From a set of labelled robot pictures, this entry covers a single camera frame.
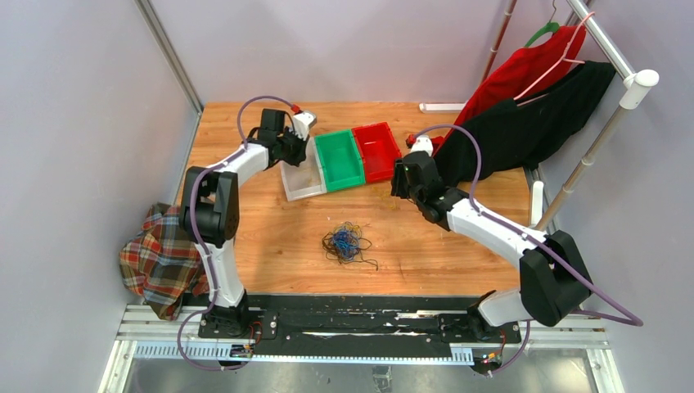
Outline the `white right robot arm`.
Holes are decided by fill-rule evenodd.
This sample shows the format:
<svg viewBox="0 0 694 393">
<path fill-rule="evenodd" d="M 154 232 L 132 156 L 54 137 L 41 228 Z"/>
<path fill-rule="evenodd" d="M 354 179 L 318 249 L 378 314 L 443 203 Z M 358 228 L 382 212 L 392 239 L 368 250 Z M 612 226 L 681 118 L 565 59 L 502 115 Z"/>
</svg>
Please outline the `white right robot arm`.
<svg viewBox="0 0 694 393">
<path fill-rule="evenodd" d="M 426 221 L 469 237 L 518 270 L 520 286 L 490 291 L 467 309 L 469 333 L 489 341 L 505 323 L 534 320 L 556 326 L 592 295 L 583 258 L 571 235 L 535 231 L 486 209 L 444 184 L 435 162 L 415 151 L 394 163 L 391 193 L 417 206 Z"/>
</svg>

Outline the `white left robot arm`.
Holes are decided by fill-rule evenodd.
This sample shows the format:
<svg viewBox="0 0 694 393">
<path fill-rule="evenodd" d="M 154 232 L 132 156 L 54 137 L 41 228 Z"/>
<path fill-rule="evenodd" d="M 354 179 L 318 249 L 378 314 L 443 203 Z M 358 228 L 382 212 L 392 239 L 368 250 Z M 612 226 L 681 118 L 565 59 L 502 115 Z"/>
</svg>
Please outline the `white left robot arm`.
<svg viewBox="0 0 694 393">
<path fill-rule="evenodd" d="M 302 163 L 316 122 L 314 113 L 297 107 L 291 112 L 265 109 L 260 125 L 230 156 L 186 172 L 179 226 L 195 243 L 210 285 L 205 320 L 217 323 L 231 338 L 243 337 L 251 320 L 233 245 L 240 223 L 240 188 L 279 162 Z"/>
</svg>

